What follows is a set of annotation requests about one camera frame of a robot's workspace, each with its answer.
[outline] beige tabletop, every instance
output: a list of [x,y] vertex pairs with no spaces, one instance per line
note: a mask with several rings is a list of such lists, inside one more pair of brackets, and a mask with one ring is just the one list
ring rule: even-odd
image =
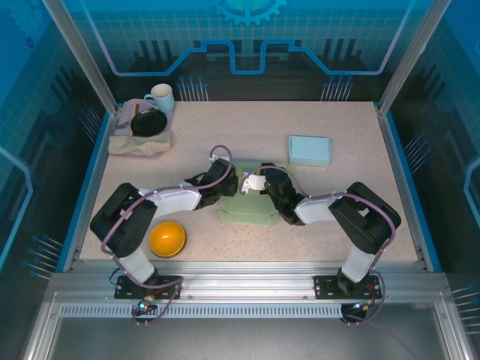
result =
[[[329,167],[295,166],[312,195],[342,191],[364,182],[402,217],[383,260],[416,261],[392,166],[370,102],[181,102],[172,123],[172,148],[160,158],[109,156],[94,206],[95,214],[123,182],[137,188],[177,185],[210,167],[209,152],[228,146],[235,159],[288,162],[289,135],[331,138]],[[347,258],[351,241],[332,222],[272,227],[223,223],[218,204],[154,219],[142,246],[150,259],[148,236],[162,221],[179,222],[188,243],[174,260],[333,261]],[[88,230],[81,258],[102,260],[100,242]]]

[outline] gear logo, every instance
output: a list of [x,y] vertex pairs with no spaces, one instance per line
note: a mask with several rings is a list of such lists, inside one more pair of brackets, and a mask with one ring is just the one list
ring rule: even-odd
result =
[[262,21],[270,21],[272,14],[280,13],[280,6],[287,5],[287,0],[214,0],[213,5],[217,8],[217,15],[223,15],[226,21],[250,26],[251,23],[260,25]]
[[0,11],[8,9],[16,24],[29,38],[44,23],[44,10],[41,0],[0,0]]

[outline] blue frame border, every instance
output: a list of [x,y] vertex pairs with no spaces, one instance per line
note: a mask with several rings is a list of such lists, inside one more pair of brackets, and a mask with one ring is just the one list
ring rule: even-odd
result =
[[70,221],[70,226],[68,227],[67,235],[65,236],[65,241],[63,248],[61,249],[60,257],[57,262],[55,272],[63,272],[63,268],[68,259],[68,252],[74,241],[74,233],[77,228],[78,220],[80,219],[80,212],[82,211],[83,203],[89,189],[90,182],[92,180],[93,169],[97,163],[98,153],[100,152],[100,147],[105,133],[107,132],[108,120],[110,114],[105,112],[103,117],[102,126],[98,132],[97,141],[95,141],[95,146],[93,152],[91,153],[90,162],[88,163],[87,171],[85,173],[85,178],[83,178],[82,188],[80,189],[80,194],[78,200],[76,201],[75,209],[73,210],[72,220]]
[[425,245],[427,246],[428,256],[430,257],[430,261],[432,263],[433,272],[442,272],[442,266],[440,265],[440,261],[437,255],[437,251],[435,250],[434,240],[430,234],[430,230],[428,229],[427,219],[425,218],[425,214],[422,209],[422,204],[420,203],[419,194],[417,193],[415,183],[413,182],[412,173],[410,172],[410,168],[408,167],[407,158],[405,157],[404,148],[402,147],[400,137],[398,136],[397,128],[395,127],[395,123],[390,113],[390,110],[386,113],[386,118],[388,121],[388,126],[391,129],[391,135],[393,137],[395,147],[397,148],[398,157],[400,158],[400,164],[402,166],[403,173],[405,174],[406,184],[408,186],[409,192],[412,195],[413,206],[415,207],[418,222],[420,223],[420,229],[423,233]]

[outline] beige cloth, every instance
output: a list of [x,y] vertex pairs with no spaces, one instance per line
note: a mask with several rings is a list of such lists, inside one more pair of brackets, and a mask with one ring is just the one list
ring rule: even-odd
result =
[[170,131],[150,137],[111,136],[108,152],[113,155],[149,156],[170,149]]

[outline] glass panel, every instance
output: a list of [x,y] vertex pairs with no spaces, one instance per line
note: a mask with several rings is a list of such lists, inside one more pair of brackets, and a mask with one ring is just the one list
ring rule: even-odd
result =
[[430,3],[65,2],[119,101],[159,80],[178,101],[205,85],[216,101],[378,101]]
[[480,287],[479,11],[450,4],[391,108],[453,289]]
[[[41,1],[0,1],[0,46],[0,342],[8,344],[0,359],[7,360],[23,355],[104,109]],[[32,240],[43,234],[59,245]]]

